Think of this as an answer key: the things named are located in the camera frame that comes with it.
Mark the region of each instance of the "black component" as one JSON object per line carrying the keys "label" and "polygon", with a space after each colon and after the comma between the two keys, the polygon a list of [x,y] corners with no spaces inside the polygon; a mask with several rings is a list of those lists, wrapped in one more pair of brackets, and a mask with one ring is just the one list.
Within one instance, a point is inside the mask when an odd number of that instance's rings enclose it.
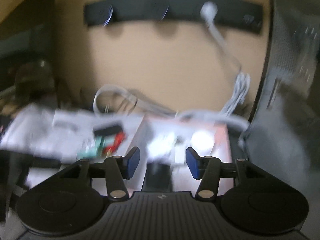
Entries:
{"label": "black component", "polygon": [[101,219],[81,233],[60,238],[21,240],[306,240],[298,231],[282,236],[249,234],[228,223],[215,204],[195,200],[190,192],[134,192],[124,202],[112,203]]}
{"label": "black component", "polygon": [[[254,33],[262,28],[262,5],[244,0],[101,0],[84,6],[84,21],[88,26],[129,20],[203,21],[202,5],[212,1],[218,6],[217,24]],[[109,8],[113,14],[109,19]]]}
{"label": "black component", "polygon": [[263,89],[263,85],[264,85],[264,82],[265,82],[265,79],[267,76],[268,65],[269,65],[269,61],[270,61],[272,33],[273,33],[273,17],[274,17],[274,8],[275,7],[274,7],[274,0],[269,0],[269,2],[270,2],[270,22],[269,22],[270,28],[269,28],[269,37],[268,37],[268,47],[267,47],[267,53],[266,53],[266,57],[265,57],[264,65],[263,65],[263,70],[262,70],[262,74],[261,74],[261,79],[260,79],[257,95],[254,100],[252,110],[250,113],[249,122],[253,121],[254,115],[257,111],[258,103],[259,103],[261,95],[262,95],[262,89]]}
{"label": "black component", "polygon": [[131,179],[140,161],[140,149],[132,147],[125,157],[115,156],[123,179]]}
{"label": "black component", "polygon": [[[106,174],[106,186],[108,198],[110,200],[127,200],[129,198],[129,193],[127,188],[124,185],[121,172],[118,168],[118,164],[115,158],[106,158],[104,160],[105,164],[105,174]],[[124,195],[120,197],[113,197],[112,192],[116,190],[121,190],[124,192]]]}
{"label": "black component", "polygon": [[6,214],[6,185],[9,176],[9,158],[0,151],[0,222],[5,221]]}
{"label": "black component", "polygon": [[88,183],[89,161],[77,161],[23,194],[16,212],[30,231],[46,236],[72,234],[92,225],[103,199]]}
{"label": "black component", "polygon": [[[125,178],[131,178],[139,159],[139,148],[134,147],[125,157],[110,157],[104,164],[79,160],[23,194],[17,202],[17,215],[38,235],[63,236],[84,230],[98,220],[104,208],[102,196],[90,187],[90,179],[105,174],[109,200],[126,200],[129,194],[120,170]],[[114,191],[124,195],[118,197]]]}
{"label": "black component", "polygon": [[0,115],[0,139],[2,138],[2,135],[5,133],[11,122],[12,119],[9,116]]}
{"label": "black component", "polygon": [[24,0],[0,23],[1,47],[6,48],[0,51],[0,91],[14,85],[23,64],[52,59],[54,1]]}
{"label": "black component", "polygon": [[[129,163],[138,152],[135,147],[128,153]],[[35,239],[34,233],[51,240],[306,239],[298,232],[308,214],[301,193],[244,159],[221,163],[211,156],[199,157],[192,148],[186,159],[194,177],[202,179],[196,199],[190,192],[134,192],[129,198],[121,178],[120,170],[125,170],[121,157],[107,158],[104,168],[102,163],[78,161],[19,199],[17,214],[29,229],[21,240]],[[103,176],[103,170],[110,201],[101,214],[102,197],[88,185],[89,178]],[[216,197],[220,178],[235,178],[236,186]],[[84,205],[81,209],[78,201]]]}
{"label": "black component", "polygon": [[[190,147],[186,161],[193,176],[202,179],[196,192],[201,201],[215,200],[220,178],[235,178],[236,187],[221,198],[221,210],[242,230],[282,234],[301,227],[308,215],[308,202],[300,192],[245,159],[221,163],[218,158],[200,157]],[[212,195],[202,197],[201,191]]]}
{"label": "black component", "polygon": [[141,191],[171,192],[170,166],[162,163],[148,163]]}
{"label": "black component", "polygon": [[[10,188],[15,185],[23,187],[30,167],[59,169],[60,166],[61,162],[56,159],[0,150],[0,221],[5,221],[7,185]],[[10,207],[14,204],[13,198],[14,194],[9,202]]]}
{"label": "black component", "polygon": [[320,51],[318,51],[317,54],[317,61],[316,72],[310,87],[307,103],[308,106],[310,106],[311,109],[320,116],[320,98],[318,96],[318,92],[320,90]]}
{"label": "black component", "polygon": [[99,128],[98,130],[94,130],[94,136],[110,136],[110,135],[115,135],[117,133],[122,132],[122,126],[117,124],[105,128]]}
{"label": "black component", "polygon": [[228,137],[231,150],[232,161],[235,162],[236,159],[248,159],[247,153],[239,147],[239,139],[244,134],[237,131],[233,127],[228,127]]}
{"label": "black component", "polygon": [[301,228],[308,202],[297,190],[249,161],[237,161],[239,185],[224,194],[221,209],[243,230],[283,234]]}

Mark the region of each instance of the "white power cord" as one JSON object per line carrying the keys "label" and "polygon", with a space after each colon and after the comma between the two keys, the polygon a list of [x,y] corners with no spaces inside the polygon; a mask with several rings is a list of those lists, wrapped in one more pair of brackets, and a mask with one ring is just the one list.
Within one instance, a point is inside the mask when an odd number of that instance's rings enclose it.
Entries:
{"label": "white power cord", "polygon": [[114,94],[121,95],[123,98],[125,98],[129,102],[131,102],[134,106],[137,106],[137,107],[139,107],[145,111],[148,111],[148,112],[159,114],[159,115],[165,116],[165,117],[175,117],[175,115],[176,115],[176,112],[174,112],[168,108],[165,108],[163,106],[160,106],[158,104],[144,101],[141,98],[138,98],[136,95],[130,93],[128,90],[126,90],[122,87],[116,86],[116,85],[104,85],[97,91],[96,95],[94,96],[94,100],[93,100],[93,111],[96,114],[101,113],[98,106],[97,106],[97,98],[99,95],[101,95],[102,93],[105,93],[105,92],[113,92]]}
{"label": "white power cord", "polygon": [[[211,33],[211,35],[214,37],[214,39],[217,41],[223,52],[229,57],[230,60],[239,68],[239,73],[236,77],[235,86],[233,89],[232,97],[228,100],[228,102],[225,104],[225,106],[220,111],[220,115],[229,116],[233,113],[236,106],[238,104],[243,104],[245,96],[248,93],[249,87],[250,87],[250,76],[249,74],[244,74],[242,72],[242,66],[241,63],[238,61],[236,57],[232,55],[232,53],[229,51],[228,46],[223,39],[222,35],[220,34],[219,30],[214,25],[214,18],[216,17],[218,12],[217,5],[212,2],[206,2],[201,8],[200,15],[205,20],[207,27]],[[154,114],[159,114],[161,116],[165,117],[178,117],[184,115],[178,115],[177,113],[167,109],[165,107],[162,107],[156,103],[152,103],[147,100],[142,100],[141,98],[138,98],[133,93],[129,92],[128,90],[115,86],[115,85],[104,85],[101,87],[93,100],[93,111],[95,113],[101,113],[98,106],[97,106],[97,98],[100,94],[105,92],[113,92],[115,94],[121,95],[123,98],[127,99],[129,102],[134,104],[134,107],[137,106],[144,111],[152,112]]]}
{"label": "white power cord", "polygon": [[206,2],[201,8],[200,15],[205,20],[211,35],[217,41],[223,52],[239,68],[239,73],[236,77],[232,97],[228,100],[228,102],[221,110],[221,114],[230,115],[234,112],[238,104],[243,104],[245,96],[247,95],[250,87],[250,76],[249,74],[245,74],[242,72],[241,63],[229,51],[224,38],[222,37],[217,27],[214,25],[214,18],[216,17],[217,12],[218,8],[216,4],[212,2]]}

